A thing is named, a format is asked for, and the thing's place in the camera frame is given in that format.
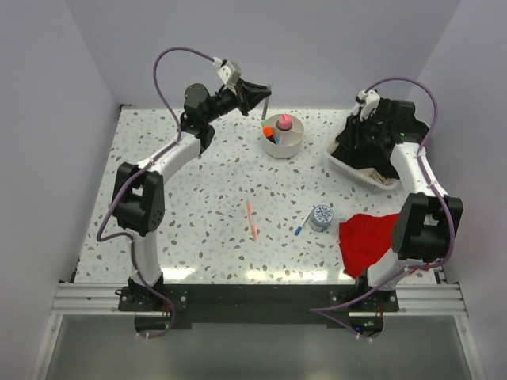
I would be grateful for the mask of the white blue marker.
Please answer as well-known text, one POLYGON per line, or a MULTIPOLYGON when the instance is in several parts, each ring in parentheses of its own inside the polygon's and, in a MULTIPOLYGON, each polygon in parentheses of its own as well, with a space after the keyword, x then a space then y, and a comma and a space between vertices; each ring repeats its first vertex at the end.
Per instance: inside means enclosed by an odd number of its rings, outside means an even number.
POLYGON ((267 97, 264 100, 264 104, 263 104, 263 108, 262 108, 262 114, 261 114, 261 120, 262 121, 266 119, 268 109, 269 109, 269 97, 267 97))

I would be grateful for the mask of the orange black highlighter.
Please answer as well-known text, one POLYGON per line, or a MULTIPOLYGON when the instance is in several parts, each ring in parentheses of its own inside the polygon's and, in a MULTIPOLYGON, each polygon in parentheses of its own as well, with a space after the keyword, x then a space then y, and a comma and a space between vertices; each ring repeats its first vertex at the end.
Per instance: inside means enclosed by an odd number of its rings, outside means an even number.
POLYGON ((276 138, 274 137, 273 131, 270 126, 264 126, 262 128, 263 135, 269 140, 271 143, 276 144, 276 138))

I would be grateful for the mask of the pink glue stick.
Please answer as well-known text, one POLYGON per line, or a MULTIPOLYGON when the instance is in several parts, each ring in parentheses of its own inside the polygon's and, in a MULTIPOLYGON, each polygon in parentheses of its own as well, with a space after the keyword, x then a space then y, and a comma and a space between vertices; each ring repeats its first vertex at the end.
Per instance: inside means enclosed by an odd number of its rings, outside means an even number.
POLYGON ((292 129, 292 118, 288 114, 280 115, 276 127, 280 131, 290 131, 292 129))

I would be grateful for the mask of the orange pen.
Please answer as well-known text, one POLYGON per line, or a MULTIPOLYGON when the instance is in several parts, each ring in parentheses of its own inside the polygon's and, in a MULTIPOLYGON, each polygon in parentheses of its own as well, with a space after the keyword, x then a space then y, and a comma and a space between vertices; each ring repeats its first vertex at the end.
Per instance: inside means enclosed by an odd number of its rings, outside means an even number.
POLYGON ((253 238, 253 241, 257 241, 257 229, 254 224, 253 209, 249 200, 246 201, 246 211, 250 225, 251 237, 253 238))

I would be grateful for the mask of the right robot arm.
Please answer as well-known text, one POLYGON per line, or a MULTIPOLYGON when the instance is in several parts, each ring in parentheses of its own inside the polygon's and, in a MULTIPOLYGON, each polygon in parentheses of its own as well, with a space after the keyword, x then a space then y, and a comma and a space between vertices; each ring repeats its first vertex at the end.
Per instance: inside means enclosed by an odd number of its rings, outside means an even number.
POLYGON ((362 92, 332 143, 332 156, 350 176, 374 169, 407 192, 391 232, 391 245, 356 280, 348 300, 372 310, 410 272, 439 268, 452 255, 463 202, 451 197, 431 170, 424 147, 431 129, 415 116, 409 101, 362 92))

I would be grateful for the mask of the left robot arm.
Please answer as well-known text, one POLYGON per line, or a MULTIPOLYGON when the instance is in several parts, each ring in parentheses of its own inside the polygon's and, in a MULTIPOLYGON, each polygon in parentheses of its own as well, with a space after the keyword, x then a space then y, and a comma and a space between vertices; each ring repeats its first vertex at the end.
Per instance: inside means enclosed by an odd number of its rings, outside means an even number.
POLYGON ((128 285, 117 292, 121 311, 173 311, 156 244, 156 231, 166 210, 165 185, 209 148, 215 135, 214 121, 234 110, 246 116, 271 93, 266 85, 244 80, 232 87, 222 85, 214 94, 203 84, 192 84, 185 90, 176 141, 137 164, 124 163, 118 168, 112 214, 128 235, 132 263, 128 285))

